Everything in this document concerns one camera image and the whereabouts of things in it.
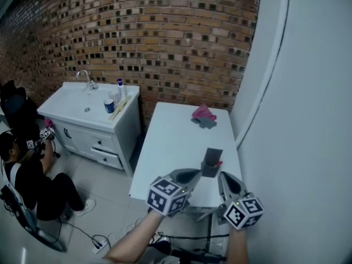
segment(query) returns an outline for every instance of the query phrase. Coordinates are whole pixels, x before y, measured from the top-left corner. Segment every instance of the black shirt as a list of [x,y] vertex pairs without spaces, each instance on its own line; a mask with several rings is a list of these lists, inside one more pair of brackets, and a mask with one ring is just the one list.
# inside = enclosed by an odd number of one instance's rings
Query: black shirt
[[[10,181],[10,172],[14,162],[5,163],[5,173]],[[50,182],[43,174],[43,165],[36,157],[21,164],[16,174],[15,189],[23,198],[27,208],[33,210],[42,187]]]

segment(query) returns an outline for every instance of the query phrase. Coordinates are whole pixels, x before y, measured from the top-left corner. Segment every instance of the person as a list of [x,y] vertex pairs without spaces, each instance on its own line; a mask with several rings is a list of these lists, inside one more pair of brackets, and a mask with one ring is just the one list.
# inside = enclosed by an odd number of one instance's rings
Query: person
[[22,196],[24,205],[30,210],[36,208],[39,220],[50,221],[59,218],[67,203],[77,216],[82,216],[95,207],[95,200],[82,202],[75,185],[66,174],[59,173],[53,180],[45,175],[53,164],[51,140],[45,140],[45,154],[42,159],[33,155],[24,160],[21,159],[23,153],[15,137],[4,132],[0,134],[0,157],[4,162],[2,174],[6,175],[9,181],[14,166],[19,166],[15,181],[11,183]]
[[[89,264],[113,263],[179,263],[179,259],[159,252],[150,247],[149,242],[161,224],[164,216],[151,210],[149,214],[130,233],[118,241],[103,259],[89,262]],[[244,230],[237,231],[230,225],[227,244],[227,264],[247,264],[248,252]]]

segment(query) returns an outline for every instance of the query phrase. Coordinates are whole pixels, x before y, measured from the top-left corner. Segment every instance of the blue cup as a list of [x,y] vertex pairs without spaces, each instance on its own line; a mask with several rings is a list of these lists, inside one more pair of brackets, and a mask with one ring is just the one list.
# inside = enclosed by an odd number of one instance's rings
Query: blue cup
[[114,100],[113,99],[106,99],[104,101],[104,106],[105,106],[107,113],[114,112]]

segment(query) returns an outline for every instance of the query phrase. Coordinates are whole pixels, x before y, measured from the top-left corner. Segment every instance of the soap dispenser bottle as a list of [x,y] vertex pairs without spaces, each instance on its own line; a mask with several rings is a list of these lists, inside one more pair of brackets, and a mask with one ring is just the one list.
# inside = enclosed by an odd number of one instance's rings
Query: soap dispenser bottle
[[119,78],[117,82],[118,82],[117,90],[119,91],[120,100],[124,101],[126,99],[126,87],[122,84],[121,78]]

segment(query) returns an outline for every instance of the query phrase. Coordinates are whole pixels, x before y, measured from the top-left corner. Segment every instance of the power strip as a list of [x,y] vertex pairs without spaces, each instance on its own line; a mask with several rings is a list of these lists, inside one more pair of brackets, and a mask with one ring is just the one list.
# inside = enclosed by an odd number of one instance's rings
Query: power strip
[[96,248],[95,246],[93,247],[92,251],[94,252],[94,254],[98,254],[103,248],[105,248],[105,246],[107,246],[108,242],[106,240],[102,240],[99,241],[99,243],[102,244],[101,247]]

